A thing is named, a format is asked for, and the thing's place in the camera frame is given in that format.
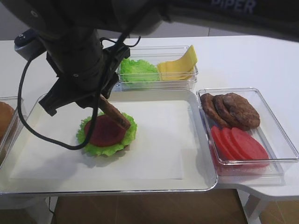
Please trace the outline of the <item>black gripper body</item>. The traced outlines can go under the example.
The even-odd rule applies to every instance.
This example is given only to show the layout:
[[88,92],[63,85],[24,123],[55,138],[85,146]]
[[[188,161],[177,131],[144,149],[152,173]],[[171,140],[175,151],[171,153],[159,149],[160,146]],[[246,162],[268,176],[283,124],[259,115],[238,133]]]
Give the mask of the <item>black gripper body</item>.
[[102,95],[109,98],[113,87],[119,81],[116,69],[123,59],[130,56],[129,47],[121,44],[107,74],[104,74],[104,67],[113,48],[103,47],[97,31],[75,28],[60,39],[40,37],[40,41],[47,50],[46,59],[58,79],[63,79],[76,88],[79,98],[94,92],[101,78],[104,78]]

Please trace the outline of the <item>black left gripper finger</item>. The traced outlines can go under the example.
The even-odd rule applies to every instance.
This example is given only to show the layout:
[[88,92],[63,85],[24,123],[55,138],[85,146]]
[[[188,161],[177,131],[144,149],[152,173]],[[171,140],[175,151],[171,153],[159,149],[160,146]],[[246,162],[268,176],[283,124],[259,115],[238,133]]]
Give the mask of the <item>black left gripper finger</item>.
[[39,101],[40,106],[54,116],[57,109],[75,102],[79,98],[79,91],[63,79],[58,79],[49,92]]

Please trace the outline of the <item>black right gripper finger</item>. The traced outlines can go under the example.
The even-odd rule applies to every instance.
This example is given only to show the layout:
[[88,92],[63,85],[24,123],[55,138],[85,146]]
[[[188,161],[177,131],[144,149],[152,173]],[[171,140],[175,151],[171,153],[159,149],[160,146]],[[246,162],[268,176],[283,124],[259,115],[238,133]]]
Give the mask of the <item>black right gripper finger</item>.
[[95,94],[84,96],[82,98],[76,99],[75,103],[80,107],[80,108],[94,108],[95,103],[98,103],[99,97],[96,96]]

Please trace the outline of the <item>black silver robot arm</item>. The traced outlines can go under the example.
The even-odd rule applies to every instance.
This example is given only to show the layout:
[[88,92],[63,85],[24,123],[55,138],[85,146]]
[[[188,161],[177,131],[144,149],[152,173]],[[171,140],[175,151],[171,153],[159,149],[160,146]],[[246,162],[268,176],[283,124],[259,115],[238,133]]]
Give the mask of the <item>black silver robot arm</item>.
[[97,30],[148,35],[161,22],[180,22],[281,40],[299,40],[296,0],[4,0],[47,51],[58,80],[40,101],[51,116],[70,103],[92,107],[96,90],[110,89],[121,43],[104,50]]

